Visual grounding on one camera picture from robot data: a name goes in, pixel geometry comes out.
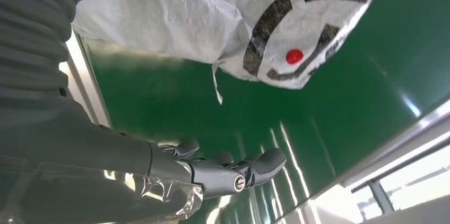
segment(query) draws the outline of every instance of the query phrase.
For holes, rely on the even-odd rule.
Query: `red dot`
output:
[[[295,64],[295,63],[299,62],[301,59],[303,59],[303,53],[299,49],[290,50],[286,54],[286,61],[289,64]]]

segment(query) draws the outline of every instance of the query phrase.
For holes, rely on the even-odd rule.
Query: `transparent plastic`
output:
[[[189,218],[203,201],[200,186],[176,180],[20,162],[0,157],[1,224],[162,223]]]

